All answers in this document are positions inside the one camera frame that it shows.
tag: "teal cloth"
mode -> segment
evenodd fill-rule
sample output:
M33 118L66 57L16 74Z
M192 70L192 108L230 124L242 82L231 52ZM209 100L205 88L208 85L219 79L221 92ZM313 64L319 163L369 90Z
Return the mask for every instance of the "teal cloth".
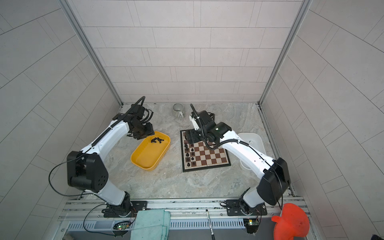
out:
M131 240L167 240L170 213L164 209L139 211L131 232Z

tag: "black cable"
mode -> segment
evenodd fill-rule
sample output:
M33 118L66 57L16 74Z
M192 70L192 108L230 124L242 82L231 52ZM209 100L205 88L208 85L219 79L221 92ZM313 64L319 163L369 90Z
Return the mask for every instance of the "black cable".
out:
M52 186L52 183L51 183L51 174L53 172L53 170L55 168L57 168L58 166L64 164L64 163L67 163L67 162L71 162L71 161L74 161L74 160L77 160L77 159L80 159L82 158L89 150L91 150L91 148L89 148L87 151L85 151L83 154L81 154L81 156L77 157L77 158L74 158L72 160L69 160L69 161L65 161L65 162L62 162L58 165L56 165L54 168L52 168L52 170L49 172L49 175L48 175L48 182L49 182L49 185L51 186L51 188L59 195L61 196L66 196L66 197L77 197L77 196L83 196L83 195L88 195L88 194L93 194L93 193L82 193L82 194L78 194L78 195L65 195L65 194L62 194L62 193L59 193L53 186Z
M103 232L91 232L91 231L89 231L89 230L87 230L87 229L85 228L85 219L88 217L88 215L89 215L95 208L97 208L98 206L101 206L101 205L105 205L105 204L99 204L99 205L97 205L96 207L92 208L91 211L88 212L88 214L87 214L87 215L85 216L85 218L84 218L84 221L83 221L83 227L84 227L84 229L85 229L87 232L90 232L90 233L99 233L99 234L104 234L104 235L108 235L108 236L116 236L116 235L114 235L114 234L107 234L107 233L103 233Z

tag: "pen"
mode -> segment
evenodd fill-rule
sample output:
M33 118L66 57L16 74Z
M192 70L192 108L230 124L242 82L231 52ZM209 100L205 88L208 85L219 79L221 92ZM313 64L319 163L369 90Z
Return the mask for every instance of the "pen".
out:
M212 229L211 219L209 218L208 209L206 209L206 211L207 211L207 218L208 218L209 228L211 229L212 240L215 240L215 235L214 235L214 231L213 231L213 229Z

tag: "marble floor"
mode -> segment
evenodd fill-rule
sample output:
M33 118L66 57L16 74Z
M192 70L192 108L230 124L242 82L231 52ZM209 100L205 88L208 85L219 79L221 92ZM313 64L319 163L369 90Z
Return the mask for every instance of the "marble floor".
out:
M109 179L131 198L195 198L195 197L238 197L248 187L258 184L259 179L251 172L240 168L240 160L229 153L230 167L220 167L193 172L182 172L180 130L191 129L188 117L172 115L172 103L144 104L154 114L151 119L155 131L167 134L171 145L159 165L151 172L135 166L131 154L142 140L123 137L109 152L105 165ZM189 104L183 104L187 115ZM124 105L121 112L128 110ZM196 110L216 114L216 123L228 124L236 133L254 132L263 139L267 155L274 156L257 105L252 103L196 103Z

